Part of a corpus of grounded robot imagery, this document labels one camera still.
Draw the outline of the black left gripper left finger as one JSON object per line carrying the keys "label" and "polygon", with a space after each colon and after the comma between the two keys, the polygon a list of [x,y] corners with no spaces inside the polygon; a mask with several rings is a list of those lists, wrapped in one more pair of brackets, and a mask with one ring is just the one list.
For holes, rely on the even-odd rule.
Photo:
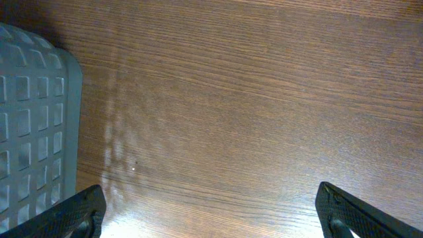
{"label": "black left gripper left finger", "polygon": [[34,218],[1,234],[5,238],[100,237],[106,200],[92,185]]}

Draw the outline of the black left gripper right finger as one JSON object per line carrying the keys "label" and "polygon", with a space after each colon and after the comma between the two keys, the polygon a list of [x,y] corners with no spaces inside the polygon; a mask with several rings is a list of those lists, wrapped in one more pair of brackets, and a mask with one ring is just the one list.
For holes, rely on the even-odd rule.
{"label": "black left gripper right finger", "polygon": [[373,207],[341,188],[321,182],[315,207],[326,238],[422,238],[422,231]]}

